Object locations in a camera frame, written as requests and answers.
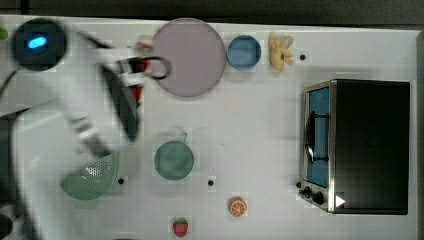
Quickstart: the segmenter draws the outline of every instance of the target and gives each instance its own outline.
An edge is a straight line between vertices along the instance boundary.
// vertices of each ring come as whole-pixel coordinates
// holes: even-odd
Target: blue bowl
[[[255,38],[247,35],[234,38],[227,49],[228,61],[241,70],[255,66],[261,59],[261,55],[261,45]]]

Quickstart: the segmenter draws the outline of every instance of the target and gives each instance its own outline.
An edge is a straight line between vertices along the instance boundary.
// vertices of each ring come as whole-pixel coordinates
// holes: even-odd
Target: green strainer
[[[119,153],[101,158],[96,163],[66,176],[62,189],[78,200],[99,198],[112,186],[118,173]]]

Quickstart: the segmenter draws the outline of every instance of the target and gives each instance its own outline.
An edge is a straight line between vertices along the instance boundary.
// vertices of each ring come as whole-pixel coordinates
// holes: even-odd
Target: white tabletop
[[[139,35],[152,36],[165,22],[61,18],[116,47],[133,46]],[[27,20],[2,16],[8,30]],[[190,233],[184,239],[416,239],[416,31],[323,27],[211,24],[226,46],[249,34],[261,44],[260,63],[248,71],[227,64],[215,89],[195,99],[176,98],[146,80],[143,135],[123,152],[120,177],[98,202],[65,196],[72,208],[70,227],[83,239],[175,239],[172,218],[186,216]],[[295,64],[276,72],[269,63],[271,31],[290,35]],[[1,48],[2,61],[6,61]],[[299,55],[306,60],[300,61]],[[299,180],[301,93],[306,86],[332,78],[410,81],[411,161],[409,214],[406,216],[332,215],[300,199]],[[25,98],[28,88],[9,90],[1,112],[47,101]],[[192,173],[168,182],[154,169],[156,149],[168,139],[188,133],[195,152]],[[216,179],[208,188],[207,180]],[[247,214],[231,217],[231,196],[247,200]]]

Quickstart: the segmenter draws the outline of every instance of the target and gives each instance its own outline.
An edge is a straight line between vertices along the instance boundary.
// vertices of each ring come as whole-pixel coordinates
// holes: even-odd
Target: oven handle
[[[305,134],[305,152],[308,160],[311,164],[316,160],[326,160],[328,161],[328,157],[326,158],[317,158],[314,157],[315,151],[315,119],[316,118],[330,118],[329,114],[316,114],[314,111],[309,115],[308,121],[306,123],[306,134]]]

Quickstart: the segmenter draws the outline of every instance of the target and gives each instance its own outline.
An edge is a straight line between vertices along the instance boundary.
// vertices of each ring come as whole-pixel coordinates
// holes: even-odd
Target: toaster oven
[[[335,79],[304,91],[301,197],[335,214],[408,213],[408,82]]]

